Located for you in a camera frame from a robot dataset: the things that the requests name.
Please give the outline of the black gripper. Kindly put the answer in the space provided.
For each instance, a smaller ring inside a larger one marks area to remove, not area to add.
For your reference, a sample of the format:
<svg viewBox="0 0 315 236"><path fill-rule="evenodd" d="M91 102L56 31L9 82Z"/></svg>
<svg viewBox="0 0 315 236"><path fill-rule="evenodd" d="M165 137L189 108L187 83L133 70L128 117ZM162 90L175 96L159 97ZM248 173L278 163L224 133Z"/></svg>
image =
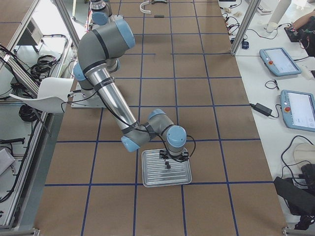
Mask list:
<svg viewBox="0 0 315 236"><path fill-rule="evenodd" d="M189 159L189 153L188 152L182 152L178 156L171 155L168 151L161 149L159 151L159 158L164 159L164 163L167 166L168 165L168 160L167 159L172 159L176 162L186 162Z"/></svg>

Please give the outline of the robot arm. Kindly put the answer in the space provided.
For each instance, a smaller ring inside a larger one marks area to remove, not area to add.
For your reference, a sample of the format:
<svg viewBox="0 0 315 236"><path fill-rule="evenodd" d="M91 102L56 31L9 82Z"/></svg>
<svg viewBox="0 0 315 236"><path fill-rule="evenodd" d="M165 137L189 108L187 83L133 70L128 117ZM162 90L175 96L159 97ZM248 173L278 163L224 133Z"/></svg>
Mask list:
<svg viewBox="0 0 315 236"><path fill-rule="evenodd" d="M103 26L113 22L113 12L109 0L91 0L90 9L92 11L92 23Z"/></svg>
<svg viewBox="0 0 315 236"><path fill-rule="evenodd" d="M184 151L187 133L161 109L153 110L145 124L139 124L110 75L109 60L117 59L135 46L134 35L124 19L109 22L86 33L78 44L78 63L107 110L115 118L129 152L136 151L156 136L163 141L160 158L179 163L189 159Z"/></svg>

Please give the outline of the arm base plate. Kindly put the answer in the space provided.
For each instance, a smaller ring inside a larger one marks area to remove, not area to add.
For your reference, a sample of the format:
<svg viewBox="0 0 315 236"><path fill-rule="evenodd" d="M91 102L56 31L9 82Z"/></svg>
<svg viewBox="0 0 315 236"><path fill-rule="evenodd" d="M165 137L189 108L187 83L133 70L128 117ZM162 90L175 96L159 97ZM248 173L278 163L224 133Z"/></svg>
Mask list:
<svg viewBox="0 0 315 236"><path fill-rule="evenodd" d="M112 15L108 17L107 15L93 15L92 22L90 23L90 29L94 29L100 26L104 26L108 23L123 19L122 15Z"/></svg>
<svg viewBox="0 0 315 236"><path fill-rule="evenodd" d="M92 85L90 81L85 77L77 78L78 84L80 85L80 92L74 95L74 101L72 103L73 108L99 108L106 107L104 96L99 93L99 91L113 83L115 79L113 77L108 77Z"/></svg>

